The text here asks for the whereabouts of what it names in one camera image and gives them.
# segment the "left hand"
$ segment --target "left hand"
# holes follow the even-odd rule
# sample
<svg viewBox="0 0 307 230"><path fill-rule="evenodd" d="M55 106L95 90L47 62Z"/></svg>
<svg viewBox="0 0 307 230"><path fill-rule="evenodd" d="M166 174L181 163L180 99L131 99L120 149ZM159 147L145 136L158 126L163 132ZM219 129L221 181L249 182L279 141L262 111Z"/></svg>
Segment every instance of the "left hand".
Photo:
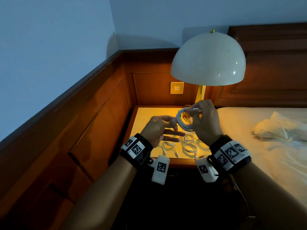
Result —
<svg viewBox="0 0 307 230"><path fill-rule="evenodd" d="M179 138L165 136L165 135L184 136L185 133L178 131L177 119L169 115L153 116L146 124L140 135L147 139L152 147L157 147L161 140L180 142Z"/></svg>

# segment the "forearm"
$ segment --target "forearm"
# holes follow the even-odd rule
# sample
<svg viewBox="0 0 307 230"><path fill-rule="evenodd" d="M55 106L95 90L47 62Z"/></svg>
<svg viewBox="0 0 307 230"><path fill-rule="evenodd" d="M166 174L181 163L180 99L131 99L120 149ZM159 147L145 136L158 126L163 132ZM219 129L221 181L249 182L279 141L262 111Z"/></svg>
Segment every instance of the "forearm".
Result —
<svg viewBox="0 0 307 230"><path fill-rule="evenodd" d="M119 156L74 206L61 229L110 229L135 174L136 169Z"/></svg>
<svg viewBox="0 0 307 230"><path fill-rule="evenodd" d="M254 163L249 163L233 177L265 227L268 229L305 229L307 210Z"/></svg>

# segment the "white bedsheet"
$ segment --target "white bedsheet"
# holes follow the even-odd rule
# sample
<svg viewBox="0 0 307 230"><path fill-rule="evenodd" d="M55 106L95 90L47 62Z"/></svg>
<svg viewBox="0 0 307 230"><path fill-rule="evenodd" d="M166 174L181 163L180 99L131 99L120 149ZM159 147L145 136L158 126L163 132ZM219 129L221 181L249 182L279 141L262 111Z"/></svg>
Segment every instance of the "white bedsheet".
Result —
<svg viewBox="0 0 307 230"><path fill-rule="evenodd" d="M250 134L274 111L307 123L307 108L225 107L217 111L223 133L242 143L251 152L253 163L307 207L307 143L259 140Z"/></svg>

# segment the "wall switch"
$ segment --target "wall switch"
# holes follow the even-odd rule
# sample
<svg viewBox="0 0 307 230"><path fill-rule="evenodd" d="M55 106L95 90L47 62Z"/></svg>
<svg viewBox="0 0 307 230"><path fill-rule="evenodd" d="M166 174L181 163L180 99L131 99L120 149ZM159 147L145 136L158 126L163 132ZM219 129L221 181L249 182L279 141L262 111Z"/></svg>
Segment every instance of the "wall switch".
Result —
<svg viewBox="0 0 307 230"><path fill-rule="evenodd" d="M184 82L171 82L171 94L182 94Z"/></svg>

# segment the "dark floor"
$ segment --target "dark floor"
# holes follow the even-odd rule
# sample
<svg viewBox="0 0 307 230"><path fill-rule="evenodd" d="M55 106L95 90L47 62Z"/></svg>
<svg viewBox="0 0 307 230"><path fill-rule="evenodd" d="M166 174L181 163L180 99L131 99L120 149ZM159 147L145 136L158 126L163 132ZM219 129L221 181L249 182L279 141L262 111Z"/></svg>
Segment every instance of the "dark floor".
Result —
<svg viewBox="0 0 307 230"><path fill-rule="evenodd" d="M153 168L138 171L112 229L234 228L238 207L220 178L205 183L198 170L168 170L165 185L151 182Z"/></svg>

